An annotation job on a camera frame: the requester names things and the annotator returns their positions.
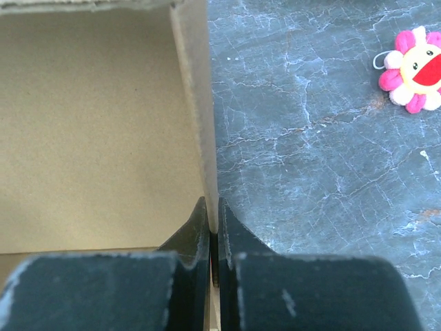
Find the pink and white flower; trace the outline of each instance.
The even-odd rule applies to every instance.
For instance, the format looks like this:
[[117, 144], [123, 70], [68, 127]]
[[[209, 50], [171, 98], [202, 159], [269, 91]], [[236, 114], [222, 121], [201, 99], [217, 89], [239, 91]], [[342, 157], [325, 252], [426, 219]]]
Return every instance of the pink and white flower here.
[[384, 59], [379, 85], [390, 100], [411, 114], [441, 107], [441, 32], [424, 26], [401, 32]]

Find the white petal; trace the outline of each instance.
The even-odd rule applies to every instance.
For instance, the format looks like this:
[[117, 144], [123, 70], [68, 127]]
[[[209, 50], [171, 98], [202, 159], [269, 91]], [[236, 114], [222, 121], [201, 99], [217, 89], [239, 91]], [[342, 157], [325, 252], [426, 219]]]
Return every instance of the white petal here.
[[400, 69], [402, 65], [403, 54], [398, 50], [393, 50], [384, 58], [386, 69]]
[[413, 92], [410, 91], [410, 89], [408, 89], [405, 84], [402, 84], [400, 87], [389, 93], [389, 98], [392, 103], [399, 106], [405, 106], [409, 102], [411, 102], [413, 98]]
[[436, 110], [441, 107], [441, 94], [438, 92], [433, 92], [426, 95], [426, 103], [424, 104], [425, 110]]
[[426, 28], [424, 26], [419, 26], [418, 28], [413, 29], [412, 32], [415, 36], [417, 45], [426, 43]]

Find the plush toy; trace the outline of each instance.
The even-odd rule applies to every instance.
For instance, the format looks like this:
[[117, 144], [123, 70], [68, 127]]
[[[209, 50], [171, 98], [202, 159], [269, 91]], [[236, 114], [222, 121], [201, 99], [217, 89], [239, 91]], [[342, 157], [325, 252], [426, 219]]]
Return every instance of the plush toy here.
[[401, 32], [382, 68], [379, 85], [394, 104], [411, 114], [441, 107], [441, 32], [426, 34], [424, 26]]

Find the pink petal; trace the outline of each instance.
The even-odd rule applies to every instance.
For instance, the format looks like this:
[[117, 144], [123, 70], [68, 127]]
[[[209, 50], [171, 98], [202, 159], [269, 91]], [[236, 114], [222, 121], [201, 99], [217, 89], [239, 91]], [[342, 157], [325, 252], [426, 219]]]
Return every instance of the pink petal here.
[[406, 110], [410, 112], [411, 114], [416, 114], [417, 112], [420, 112], [421, 109], [424, 107], [424, 104], [426, 103], [426, 95], [425, 94], [415, 94], [411, 100], [406, 105]]
[[378, 85], [383, 91], [392, 91], [403, 83], [400, 69], [389, 69], [383, 72], [378, 81]]
[[426, 37], [426, 41], [441, 48], [441, 32], [430, 32]]
[[395, 49], [399, 50], [402, 54], [406, 54], [408, 50], [415, 47], [416, 40], [412, 31], [402, 31], [395, 39]]

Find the open mouth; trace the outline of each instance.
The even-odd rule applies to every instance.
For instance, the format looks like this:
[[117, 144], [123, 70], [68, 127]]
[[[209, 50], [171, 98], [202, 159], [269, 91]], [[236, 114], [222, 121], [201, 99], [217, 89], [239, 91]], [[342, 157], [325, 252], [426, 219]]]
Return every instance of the open mouth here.
[[428, 64], [421, 68], [413, 81], [423, 86], [432, 86], [441, 79], [441, 54], [434, 57]]

